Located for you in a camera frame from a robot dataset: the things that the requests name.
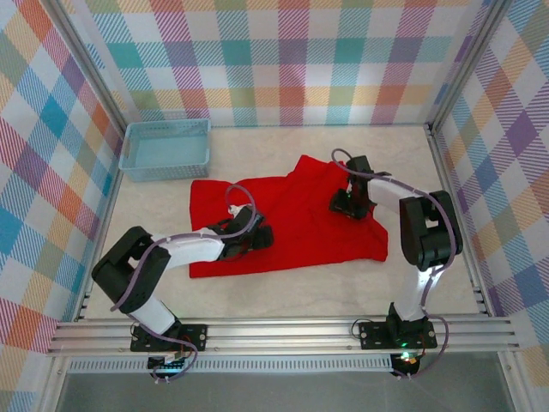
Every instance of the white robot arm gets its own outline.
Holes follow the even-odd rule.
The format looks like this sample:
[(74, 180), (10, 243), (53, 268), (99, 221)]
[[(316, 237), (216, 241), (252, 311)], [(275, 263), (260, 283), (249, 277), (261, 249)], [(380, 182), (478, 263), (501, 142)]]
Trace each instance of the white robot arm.
[[(272, 230), (270, 226), (263, 225), (264, 217), (260, 213), (256, 212), (253, 223), (249, 225), (253, 217), (249, 205), (232, 206), (229, 211), (232, 219), (173, 239), (152, 236), (142, 227), (132, 227), (95, 265), (92, 278), (120, 312), (155, 334), (179, 338), (181, 330), (178, 330), (180, 323), (177, 318), (153, 295), (162, 274), (166, 270), (194, 262), (232, 258), (269, 247), (273, 243)], [(227, 236), (238, 234), (246, 226), (250, 227), (242, 234)], [(149, 247), (152, 249), (144, 258), (136, 282), (130, 287), (130, 278), (135, 270), (130, 260), (141, 260)]]
[[(342, 151), (336, 149), (332, 154)], [(389, 307), (383, 323), (359, 324), (361, 346), (368, 348), (435, 348), (436, 337), (425, 311), (425, 300), (442, 275), (449, 260), (461, 253), (462, 236), (454, 207), (446, 191), (425, 193), (374, 173), (366, 156), (351, 157), (347, 190), (339, 189), (330, 209), (352, 219), (363, 219), (379, 204), (399, 215), (401, 249), (411, 273)]]

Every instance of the plaid fabric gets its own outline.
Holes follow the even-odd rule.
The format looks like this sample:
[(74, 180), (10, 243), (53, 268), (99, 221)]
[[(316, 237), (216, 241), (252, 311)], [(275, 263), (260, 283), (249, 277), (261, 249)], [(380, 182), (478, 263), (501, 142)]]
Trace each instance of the plaid fabric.
[(426, 123), (431, 123), (434, 117), (437, 115), (438, 109), (440, 108), (440, 104), (442, 103), (444, 96), (448, 92), (449, 86), (452, 84), (452, 82), (455, 80), (455, 77), (459, 73), (460, 68), (462, 67), (462, 64), (463, 64), (463, 59), (467, 56), (467, 54), (471, 50), (471, 47), (473, 46), (473, 43), (474, 43), (474, 39), (479, 34), (479, 31), (482, 28), (482, 23), (484, 22), (488, 14), (488, 10), (490, 9), (490, 6), (492, 5), (492, 3), (493, 3), (493, 0), (483, 0), (482, 5), (480, 6), (480, 9), (477, 12), (477, 15), (474, 17), (473, 24), (469, 28), (467, 35), (463, 40), (460, 50), (455, 55), (454, 61), (450, 66), (448, 74), (444, 78), (444, 83), (440, 88), (440, 90), (438, 91), (437, 98), (435, 99), (435, 103), (433, 104), (431, 111), (427, 116)]
[(39, 0), (0, 0), (0, 410), (29, 410), (69, 320), (121, 136)]
[(549, 405), (549, 2), (515, 0), (439, 137), (498, 315)]
[[(64, 3), (123, 103), (71, 0)], [(207, 117), (217, 126), (423, 124), (470, 5), (87, 0), (144, 120)]]

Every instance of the white floor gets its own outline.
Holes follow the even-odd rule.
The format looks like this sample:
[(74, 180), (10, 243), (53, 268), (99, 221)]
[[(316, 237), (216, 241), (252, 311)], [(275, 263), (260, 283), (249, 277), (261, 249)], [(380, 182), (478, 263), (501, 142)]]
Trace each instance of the white floor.
[[(427, 191), (441, 188), (420, 127), (307, 127), (214, 129), (211, 179), (286, 175), (302, 154), (328, 161), (333, 148), (367, 155), (376, 172)], [(106, 238), (108, 250), (124, 232), (141, 225), (150, 233), (190, 230), (189, 180), (132, 183), (124, 178)], [(389, 258), (284, 270), (267, 274), (190, 279), (187, 268), (164, 274), (155, 295), (179, 317), (275, 317), (386, 314), (410, 266), (400, 247), (398, 216), (377, 207), (389, 231)], [(86, 318), (120, 318), (94, 287)], [(432, 313), (476, 313), (462, 257), (444, 275), (428, 301)]]

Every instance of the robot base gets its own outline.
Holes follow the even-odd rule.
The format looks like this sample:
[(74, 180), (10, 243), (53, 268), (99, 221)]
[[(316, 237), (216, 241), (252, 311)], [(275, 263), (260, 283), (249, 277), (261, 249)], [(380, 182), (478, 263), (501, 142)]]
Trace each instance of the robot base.
[[(131, 335), (131, 352), (181, 352), (182, 350), (179, 343), (151, 336), (141, 326), (133, 328)], [(208, 327), (205, 324), (180, 324), (176, 321), (163, 336), (190, 342), (196, 346), (198, 352), (203, 352), (206, 349)]]
[(401, 336), (398, 342), (391, 336), (386, 322), (361, 322), (358, 326), (362, 349), (398, 349), (402, 351), (437, 347), (437, 337), (432, 323), (429, 321), (425, 322), (425, 334), (410, 333)]

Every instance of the ventilation grille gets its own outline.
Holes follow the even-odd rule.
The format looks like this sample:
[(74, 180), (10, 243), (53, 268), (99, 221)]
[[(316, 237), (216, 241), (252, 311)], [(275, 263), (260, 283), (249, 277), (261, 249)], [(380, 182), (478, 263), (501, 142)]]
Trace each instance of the ventilation grille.
[[(320, 373), (388, 372), (389, 355), (331, 356), (208, 356), (201, 355), (189, 372), (200, 373)], [(162, 372), (179, 369), (163, 367)], [(69, 373), (146, 373), (147, 358), (74, 358)]]

